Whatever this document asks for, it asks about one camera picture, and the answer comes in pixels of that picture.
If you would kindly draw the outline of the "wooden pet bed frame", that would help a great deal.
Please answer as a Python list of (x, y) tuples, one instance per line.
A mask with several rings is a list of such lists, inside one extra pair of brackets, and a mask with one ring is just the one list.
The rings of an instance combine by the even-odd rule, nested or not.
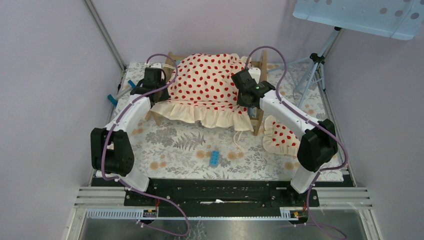
[(170, 71), (169, 97), (162, 97), (151, 111), (169, 120), (258, 135), (263, 111), (257, 117), (249, 112), (271, 89), (265, 66), (265, 57), (254, 66), (249, 57), (235, 53), (191, 54)]

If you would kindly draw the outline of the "large strawberry print cushion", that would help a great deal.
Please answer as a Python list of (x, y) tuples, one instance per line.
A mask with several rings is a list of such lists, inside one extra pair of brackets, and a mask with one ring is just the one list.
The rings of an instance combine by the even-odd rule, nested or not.
[(177, 65), (168, 87), (169, 99), (156, 103), (151, 111), (169, 120), (200, 122), (206, 128), (252, 131), (247, 107), (239, 106), (238, 89), (231, 77), (251, 63), (236, 53), (194, 53)]

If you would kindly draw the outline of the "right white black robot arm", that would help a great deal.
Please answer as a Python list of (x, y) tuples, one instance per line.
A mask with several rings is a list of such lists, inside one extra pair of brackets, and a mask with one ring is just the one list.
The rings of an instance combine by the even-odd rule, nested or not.
[(329, 119), (319, 121), (302, 112), (281, 97), (278, 89), (269, 82), (257, 83), (247, 69), (232, 75), (231, 79), (239, 93), (239, 106), (255, 107), (272, 115), (300, 140), (297, 152), (300, 167), (290, 181), (292, 189), (287, 191), (286, 198), (293, 206), (301, 205), (322, 165), (338, 152), (334, 123)]

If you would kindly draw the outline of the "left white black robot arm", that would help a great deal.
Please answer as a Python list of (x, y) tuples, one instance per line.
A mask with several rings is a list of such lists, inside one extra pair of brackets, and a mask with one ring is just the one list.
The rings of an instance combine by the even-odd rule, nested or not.
[(148, 187), (149, 177), (134, 166), (130, 135), (148, 114), (165, 84), (166, 74), (161, 64), (147, 66), (143, 79), (132, 88), (126, 107), (105, 127), (94, 128), (90, 133), (92, 167), (100, 171), (106, 181), (120, 182), (136, 192), (136, 199), (144, 206), (154, 202), (155, 192)]

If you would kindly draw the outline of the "small strawberry print pillow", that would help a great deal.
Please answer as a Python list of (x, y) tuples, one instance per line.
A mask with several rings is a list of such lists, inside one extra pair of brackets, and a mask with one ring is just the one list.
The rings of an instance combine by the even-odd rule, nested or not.
[(296, 158), (300, 143), (294, 132), (274, 116), (265, 119), (262, 145), (267, 152)]

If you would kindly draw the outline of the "floral table mat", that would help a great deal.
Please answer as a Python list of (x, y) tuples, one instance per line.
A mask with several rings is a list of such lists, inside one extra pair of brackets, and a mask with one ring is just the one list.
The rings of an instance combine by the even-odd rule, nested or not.
[[(135, 167), (149, 177), (285, 181), (301, 166), (297, 156), (264, 149), (264, 122), (270, 114), (260, 121), (257, 135), (149, 115), (159, 121), (142, 117), (129, 136)], [(220, 154), (217, 167), (209, 165), (212, 151)]]

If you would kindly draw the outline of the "blue toy brick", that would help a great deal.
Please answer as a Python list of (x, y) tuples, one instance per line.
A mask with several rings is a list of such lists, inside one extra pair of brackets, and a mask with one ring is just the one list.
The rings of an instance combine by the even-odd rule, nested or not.
[(212, 151), (210, 155), (210, 159), (209, 159), (209, 166), (217, 167), (219, 165), (219, 159), (220, 159), (220, 152), (217, 150)]

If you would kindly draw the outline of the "grey tripod stand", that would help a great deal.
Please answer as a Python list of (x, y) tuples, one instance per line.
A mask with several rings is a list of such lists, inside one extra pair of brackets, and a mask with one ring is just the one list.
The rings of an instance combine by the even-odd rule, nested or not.
[[(300, 100), (298, 103), (298, 108), (303, 106), (303, 103), (308, 95), (310, 87), (312, 85), (316, 85), (320, 87), (320, 89), (325, 93), (327, 90), (326, 85), (326, 76), (325, 76), (325, 62), (326, 62), (326, 54), (330, 53), (331, 48), (336, 42), (338, 36), (342, 31), (341, 27), (335, 26), (333, 31), (321, 47), (318, 52), (313, 52), (308, 57), (304, 57), (292, 62), (289, 62), (287, 65), (274, 67), (269, 69), (267, 72), (271, 73), (277, 70), (284, 71), (287, 68), (287, 72), (290, 75), (291, 79), (294, 83), (294, 94), (300, 94)], [(295, 80), (293, 74), (290, 72), (289, 67), (297, 64), (306, 64), (308, 63), (308, 70), (303, 74), (300, 80)]]

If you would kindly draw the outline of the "light blue perforated tray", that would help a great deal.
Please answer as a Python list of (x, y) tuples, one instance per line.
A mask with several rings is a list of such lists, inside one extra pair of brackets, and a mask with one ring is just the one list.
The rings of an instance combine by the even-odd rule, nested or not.
[(342, 29), (408, 41), (424, 22), (422, 0), (298, 0), (293, 16)]

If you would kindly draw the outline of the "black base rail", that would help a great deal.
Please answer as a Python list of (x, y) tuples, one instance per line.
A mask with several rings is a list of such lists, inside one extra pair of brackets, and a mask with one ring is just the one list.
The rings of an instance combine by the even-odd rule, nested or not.
[(281, 208), (299, 213), (322, 207), (318, 190), (352, 188), (347, 183), (319, 183), (310, 193), (297, 193), (288, 181), (256, 180), (150, 180), (147, 195), (126, 190), (124, 206), (147, 207), (160, 218), (280, 218)]

